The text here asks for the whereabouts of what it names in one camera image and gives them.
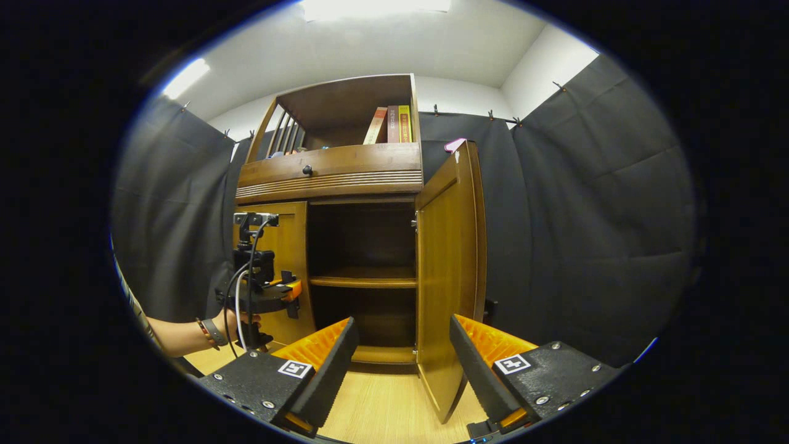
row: wooden cabinet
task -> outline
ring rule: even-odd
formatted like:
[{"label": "wooden cabinet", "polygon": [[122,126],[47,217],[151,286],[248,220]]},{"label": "wooden cabinet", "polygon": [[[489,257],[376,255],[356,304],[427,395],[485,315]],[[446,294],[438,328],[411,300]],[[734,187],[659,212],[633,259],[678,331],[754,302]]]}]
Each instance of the wooden cabinet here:
[{"label": "wooden cabinet", "polygon": [[[406,103],[415,142],[354,145],[376,107]],[[466,383],[449,341],[450,316],[481,321],[484,305],[476,145],[461,145],[423,185],[413,75],[373,76],[277,97],[248,160],[258,149],[288,152],[276,140],[292,141],[292,129],[260,146],[277,106],[305,131],[310,150],[291,146],[287,156],[244,165],[236,202],[239,211],[280,214],[280,227],[267,228],[258,247],[275,252],[277,273],[290,269],[303,280],[303,293],[298,321],[267,314],[263,331],[281,347],[353,316],[360,335],[353,360],[416,364],[446,422]],[[302,172],[307,165],[311,175]]]}]

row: ceiling light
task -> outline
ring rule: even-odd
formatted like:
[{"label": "ceiling light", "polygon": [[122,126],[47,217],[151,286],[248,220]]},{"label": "ceiling light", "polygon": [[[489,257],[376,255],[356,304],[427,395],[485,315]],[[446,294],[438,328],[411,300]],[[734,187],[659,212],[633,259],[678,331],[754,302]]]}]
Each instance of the ceiling light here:
[{"label": "ceiling light", "polygon": [[189,66],[175,76],[162,93],[171,99],[175,99],[186,91],[188,87],[192,86],[197,79],[201,78],[203,74],[207,73],[209,69],[210,67],[205,64],[205,60],[198,58],[194,62],[189,63]]},{"label": "ceiling light", "polygon": [[331,20],[340,17],[375,17],[392,13],[418,10],[449,11],[450,0],[392,0],[370,2],[369,0],[302,0],[306,21]]}]

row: white ceiling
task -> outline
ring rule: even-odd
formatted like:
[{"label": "white ceiling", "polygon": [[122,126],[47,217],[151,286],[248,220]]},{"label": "white ceiling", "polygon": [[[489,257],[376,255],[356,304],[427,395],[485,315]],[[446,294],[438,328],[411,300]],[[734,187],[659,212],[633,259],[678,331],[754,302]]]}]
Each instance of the white ceiling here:
[{"label": "white ceiling", "polygon": [[283,6],[203,55],[211,67],[178,97],[203,120],[269,94],[385,73],[469,81],[500,88],[545,26],[498,0],[451,0],[448,13],[375,19],[304,20]]}]

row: hand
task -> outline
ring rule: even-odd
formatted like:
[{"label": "hand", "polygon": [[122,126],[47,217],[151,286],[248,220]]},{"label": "hand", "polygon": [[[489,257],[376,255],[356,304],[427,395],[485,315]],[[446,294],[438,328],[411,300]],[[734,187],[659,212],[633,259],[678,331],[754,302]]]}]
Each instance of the hand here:
[{"label": "hand", "polygon": [[[225,332],[225,309],[223,308],[222,311],[217,314],[212,321],[222,336],[226,337],[227,333]],[[241,322],[249,323],[249,316],[245,312],[241,312]],[[252,322],[257,323],[253,328],[259,329],[260,328],[260,315],[254,314],[252,316]],[[229,342],[238,341],[238,330],[237,330],[237,320],[236,320],[236,313],[230,309],[227,309],[227,325],[230,327],[230,340]]]}]

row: book spine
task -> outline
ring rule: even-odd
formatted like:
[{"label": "book spine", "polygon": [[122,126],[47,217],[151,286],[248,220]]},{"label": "book spine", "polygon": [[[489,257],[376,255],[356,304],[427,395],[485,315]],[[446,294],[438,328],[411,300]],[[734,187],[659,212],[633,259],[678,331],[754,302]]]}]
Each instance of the book spine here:
[{"label": "book spine", "polygon": [[367,136],[365,136],[364,145],[372,145],[377,143],[381,133],[381,126],[383,125],[383,121],[386,120],[386,117],[387,109],[385,107],[378,107],[376,109],[376,113],[372,116],[372,122],[370,123],[370,127],[367,130]]},{"label": "book spine", "polygon": [[399,107],[400,117],[400,142],[411,141],[411,111],[408,105]]},{"label": "book spine", "polygon": [[400,141],[400,123],[398,122],[398,106],[392,105],[387,113],[387,142]]}]

